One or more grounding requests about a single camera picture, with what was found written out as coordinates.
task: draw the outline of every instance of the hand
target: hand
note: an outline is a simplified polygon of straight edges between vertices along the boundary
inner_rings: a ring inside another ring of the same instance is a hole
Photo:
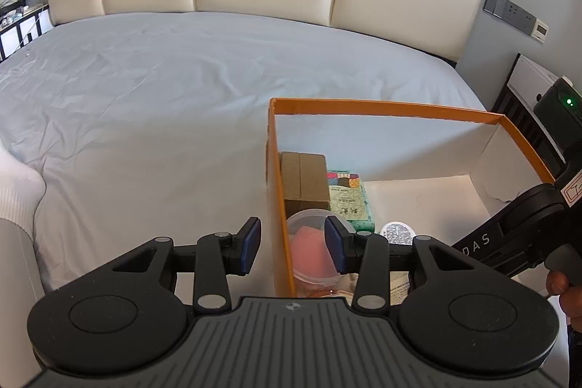
[[[570,318],[572,328],[582,332],[582,287],[570,286],[563,273],[549,272],[546,289],[551,295],[560,295],[560,306]]]

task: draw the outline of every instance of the nightstand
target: nightstand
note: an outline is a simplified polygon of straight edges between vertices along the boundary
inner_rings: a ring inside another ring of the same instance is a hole
[[[533,109],[557,79],[551,71],[518,54],[491,110],[505,114],[515,124],[555,178],[564,170],[564,156]]]
[[[20,19],[0,27],[0,61],[52,28],[48,5],[31,6]]]

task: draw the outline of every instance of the plastic container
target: plastic container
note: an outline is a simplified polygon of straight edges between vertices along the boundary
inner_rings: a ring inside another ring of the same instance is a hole
[[[320,291],[334,286],[342,277],[335,271],[325,246],[324,223],[328,216],[336,216],[348,231],[355,232],[344,218],[322,209],[307,209],[287,219],[293,275],[306,291]]]
[[[322,289],[309,295],[310,298],[345,298],[348,306],[354,298],[353,292],[343,291],[342,289]]]

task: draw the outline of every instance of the green packaged item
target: green packaged item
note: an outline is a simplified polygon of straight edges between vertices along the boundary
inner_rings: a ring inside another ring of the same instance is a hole
[[[351,171],[328,171],[330,210],[342,216],[356,231],[374,232],[374,218],[360,177]]]

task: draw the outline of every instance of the round black disc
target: round black disc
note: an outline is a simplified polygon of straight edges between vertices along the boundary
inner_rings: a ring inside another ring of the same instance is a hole
[[[439,276],[412,291],[399,312],[400,329],[420,354],[469,376],[507,376],[540,366],[558,334],[558,318],[544,298],[501,275]]]
[[[46,366],[105,376],[161,357],[186,325],[182,302],[146,274],[110,272],[45,296],[28,316],[28,336]]]

